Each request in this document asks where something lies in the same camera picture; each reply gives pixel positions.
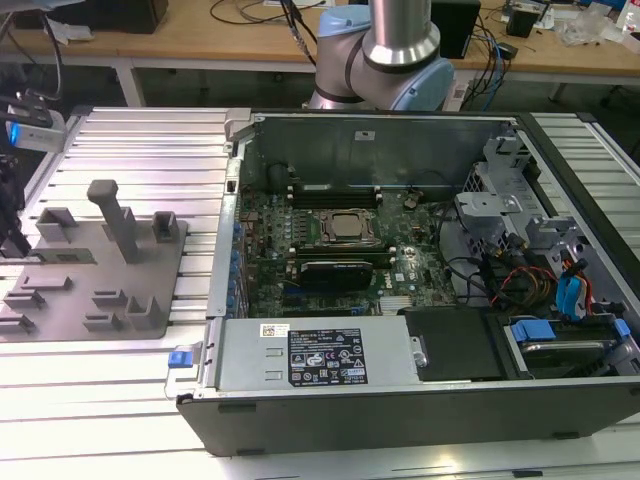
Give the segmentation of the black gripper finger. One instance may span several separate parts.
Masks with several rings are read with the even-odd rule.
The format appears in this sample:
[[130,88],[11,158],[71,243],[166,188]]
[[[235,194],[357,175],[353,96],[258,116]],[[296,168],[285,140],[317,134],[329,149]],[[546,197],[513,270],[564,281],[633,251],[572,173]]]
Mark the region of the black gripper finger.
[[15,225],[1,224],[1,257],[23,259],[29,255],[31,244]]

